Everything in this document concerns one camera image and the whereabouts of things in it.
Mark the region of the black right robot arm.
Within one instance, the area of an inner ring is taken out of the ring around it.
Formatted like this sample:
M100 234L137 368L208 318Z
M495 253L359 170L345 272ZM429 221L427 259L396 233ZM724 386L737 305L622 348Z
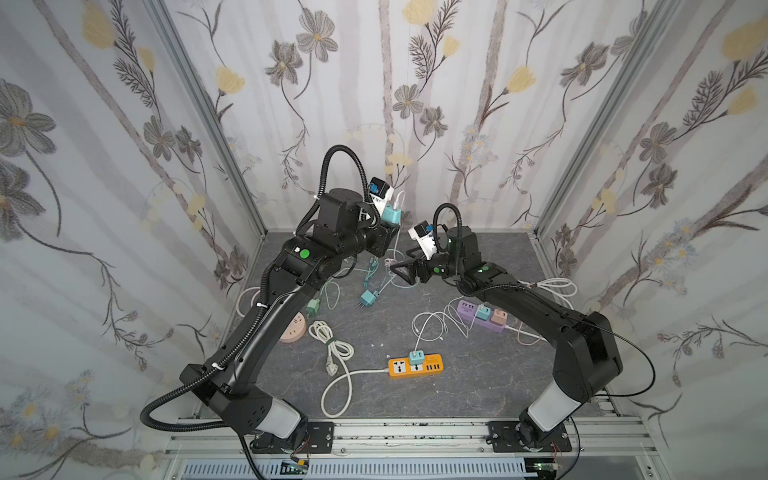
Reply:
M391 270L409 284L439 276L469 298L499 307L531 327L555 350L552 379L519 416L521 444L536 448L572 414L623 371L614 332L599 312L562 306L534 285L526 285L499 265L482 258L475 233L457 223L445 233L436 221L414 225L409 235L418 247Z

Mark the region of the purple power strip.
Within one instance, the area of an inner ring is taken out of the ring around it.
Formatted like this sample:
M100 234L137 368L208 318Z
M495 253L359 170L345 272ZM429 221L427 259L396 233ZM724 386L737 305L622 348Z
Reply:
M456 307L460 321L469 329L482 327L492 332L501 333L506 329L507 325L504 328L501 328L490 322L490 317L494 309L497 308L493 308L486 304L477 305L465 299L460 299Z

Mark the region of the light green USB charger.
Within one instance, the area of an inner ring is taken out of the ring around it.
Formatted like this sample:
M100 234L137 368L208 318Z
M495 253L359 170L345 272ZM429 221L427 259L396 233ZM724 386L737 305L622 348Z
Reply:
M306 310L307 310L307 316L310 318L316 317L320 308L320 300L319 299L312 299L307 304Z

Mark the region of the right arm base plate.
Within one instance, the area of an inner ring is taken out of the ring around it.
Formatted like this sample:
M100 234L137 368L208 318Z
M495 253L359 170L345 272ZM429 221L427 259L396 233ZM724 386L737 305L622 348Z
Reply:
M543 432L528 421L490 421L487 443L495 453L570 453L573 446L563 424Z

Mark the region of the orange power strip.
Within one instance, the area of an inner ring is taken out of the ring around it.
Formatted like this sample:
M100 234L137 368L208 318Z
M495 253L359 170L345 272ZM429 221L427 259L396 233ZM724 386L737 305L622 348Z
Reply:
M392 379L407 379L441 374L445 365L440 354L428 354L420 364L412 364L408 357L390 359L388 375Z

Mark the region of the teal USB charger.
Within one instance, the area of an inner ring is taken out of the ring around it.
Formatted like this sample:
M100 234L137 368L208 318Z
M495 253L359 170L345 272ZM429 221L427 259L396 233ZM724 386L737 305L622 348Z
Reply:
M422 350L414 350L409 353L408 356L409 365L412 367L418 367L425 362L425 354Z
M400 225L402 221L402 211L391 205L387 205L381 214L381 219L385 223L391 225Z
M360 306L362 308L371 307L378 299L378 291L364 291L360 296Z

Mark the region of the round beige power strip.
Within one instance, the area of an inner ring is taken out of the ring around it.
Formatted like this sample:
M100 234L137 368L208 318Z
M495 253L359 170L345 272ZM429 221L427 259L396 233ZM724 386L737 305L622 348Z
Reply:
M292 344L304 337L308 330L305 316L299 312L290 321L279 341L283 344Z

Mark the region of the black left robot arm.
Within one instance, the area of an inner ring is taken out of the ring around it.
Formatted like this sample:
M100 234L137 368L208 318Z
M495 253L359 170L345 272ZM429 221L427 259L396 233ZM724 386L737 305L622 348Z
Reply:
M292 447L304 440L306 416L261 390L258 375L291 321L345 259L363 252L386 254L398 228L382 220L369 185L363 163L350 147L329 148L317 198L295 235L265 268L258 300L213 355L185 367L180 387L143 408L144 426L174 433L230 428L240 436L270 434ZM153 417L155 410L187 393L216 413L217 420L182 425Z

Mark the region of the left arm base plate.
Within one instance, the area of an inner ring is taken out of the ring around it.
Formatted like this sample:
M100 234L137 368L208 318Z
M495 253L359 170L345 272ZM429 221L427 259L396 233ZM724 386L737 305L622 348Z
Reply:
M330 454L334 430L331 421L304 422L287 439L263 433L250 441L249 448L254 454Z

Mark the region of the pink USB charger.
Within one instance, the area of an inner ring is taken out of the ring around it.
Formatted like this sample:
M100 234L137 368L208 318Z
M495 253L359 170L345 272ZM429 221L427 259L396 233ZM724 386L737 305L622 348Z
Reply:
M490 322L504 328L508 322L508 313L501 309L494 309L490 317Z

